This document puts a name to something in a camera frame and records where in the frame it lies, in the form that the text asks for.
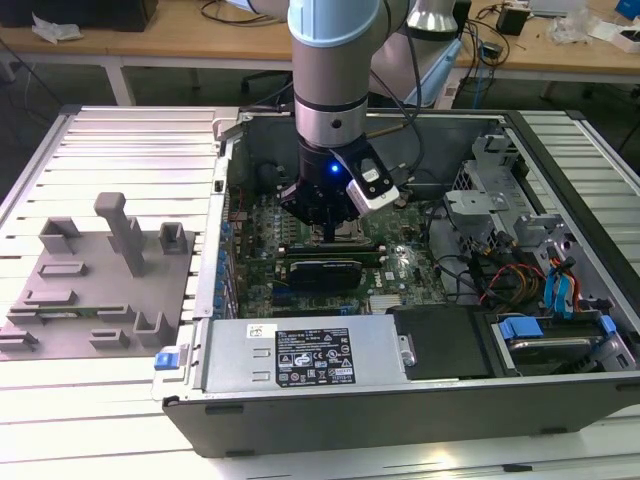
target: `white label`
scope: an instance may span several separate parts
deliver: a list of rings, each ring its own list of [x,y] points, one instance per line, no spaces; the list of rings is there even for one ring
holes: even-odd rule
[[[375,168],[372,168],[368,172],[364,172],[362,178],[364,178],[367,183],[372,183],[380,178],[380,174]]]
[[[247,338],[275,338],[278,325],[275,323],[247,325]]]
[[[353,375],[353,368],[336,368],[335,374],[336,376]]]

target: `blue clip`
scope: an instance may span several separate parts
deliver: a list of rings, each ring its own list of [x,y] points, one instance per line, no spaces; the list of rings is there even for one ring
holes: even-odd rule
[[[615,322],[613,321],[613,319],[609,315],[601,316],[600,317],[600,324],[602,325],[602,328],[604,329],[605,333],[607,334],[607,337],[610,337],[611,335],[613,335],[614,333],[616,333],[618,331]]]
[[[547,275],[547,283],[544,285],[544,306],[547,308],[551,308],[553,306],[553,286],[556,283],[555,275],[556,269],[550,269],[549,274]]]
[[[542,337],[542,329],[535,317],[508,317],[498,324],[502,338]]]
[[[180,365],[180,353],[178,352],[159,352],[156,353],[156,359],[153,368],[161,370],[177,370]]]
[[[571,318],[571,313],[567,311],[567,292],[569,292],[569,279],[564,275],[560,277],[560,284],[558,285],[558,292],[556,293],[556,300],[554,303],[554,310],[557,313],[561,313],[564,318]]]

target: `floor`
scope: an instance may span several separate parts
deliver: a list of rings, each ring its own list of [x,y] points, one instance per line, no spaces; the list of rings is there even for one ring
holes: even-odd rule
[[[106,75],[100,67],[36,65],[36,73],[66,104],[113,105]],[[126,74],[138,105],[247,105],[277,90],[284,77],[252,83],[249,94],[240,92],[241,78],[251,72],[233,70],[200,71],[202,87],[191,88],[184,69],[128,68]],[[540,98],[542,82],[496,80],[482,99],[487,109],[578,110],[604,138],[617,148],[640,120],[637,100],[629,93],[633,85],[595,85],[591,98],[583,98],[586,87],[559,83],[550,100]],[[471,108],[475,86],[468,85],[455,108]],[[20,68],[16,81],[0,86],[0,200],[13,185],[47,131],[58,108],[46,90]],[[632,137],[624,159],[640,170],[640,132]]]

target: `paper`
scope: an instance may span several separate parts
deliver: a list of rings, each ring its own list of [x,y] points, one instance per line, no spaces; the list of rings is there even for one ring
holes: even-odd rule
[[[599,38],[605,42],[610,42],[613,36],[620,30],[624,29],[620,25],[615,23],[603,22],[602,20],[595,22],[593,27],[589,29],[589,35],[594,38]]]
[[[80,33],[80,27],[77,25],[58,25],[38,18],[34,13],[31,15],[33,16],[33,22],[35,23],[35,25],[31,27],[31,30],[39,37],[44,38],[47,42],[57,45],[58,41],[84,38],[84,35]]]

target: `sticker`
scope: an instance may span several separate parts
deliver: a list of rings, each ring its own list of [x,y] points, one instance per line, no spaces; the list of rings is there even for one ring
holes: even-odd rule
[[[279,331],[275,337],[276,383],[281,387],[356,383],[347,328]]]
[[[278,325],[275,323],[247,325],[247,338],[274,338]]]

